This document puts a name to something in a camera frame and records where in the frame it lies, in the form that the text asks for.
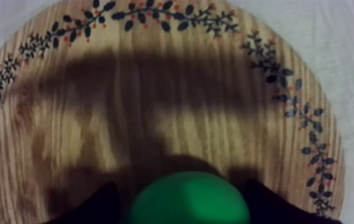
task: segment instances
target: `wooden plate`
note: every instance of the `wooden plate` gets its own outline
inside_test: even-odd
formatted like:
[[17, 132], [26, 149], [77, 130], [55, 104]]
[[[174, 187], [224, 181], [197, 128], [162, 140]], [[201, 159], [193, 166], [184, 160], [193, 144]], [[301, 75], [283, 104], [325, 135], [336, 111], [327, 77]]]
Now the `wooden plate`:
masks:
[[128, 207], [181, 170], [256, 177], [338, 218], [338, 161], [310, 69], [225, 2], [64, 1], [0, 50], [0, 223], [55, 218], [108, 181]]

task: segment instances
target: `white background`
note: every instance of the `white background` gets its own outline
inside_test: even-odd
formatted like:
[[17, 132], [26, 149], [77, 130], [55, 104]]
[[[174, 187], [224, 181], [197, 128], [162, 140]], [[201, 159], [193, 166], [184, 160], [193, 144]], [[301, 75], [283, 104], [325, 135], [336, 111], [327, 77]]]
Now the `white background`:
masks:
[[[0, 0], [0, 47], [56, 1]], [[337, 116], [346, 157], [341, 220], [354, 223], [354, 0], [230, 1], [285, 38], [320, 80]]]

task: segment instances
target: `green object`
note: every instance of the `green object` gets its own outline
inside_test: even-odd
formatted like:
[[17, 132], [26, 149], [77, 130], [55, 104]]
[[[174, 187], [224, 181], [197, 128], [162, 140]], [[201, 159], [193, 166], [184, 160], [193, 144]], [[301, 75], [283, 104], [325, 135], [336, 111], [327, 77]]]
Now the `green object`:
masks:
[[127, 224], [250, 224], [249, 209], [230, 183], [209, 173], [166, 176], [136, 198]]

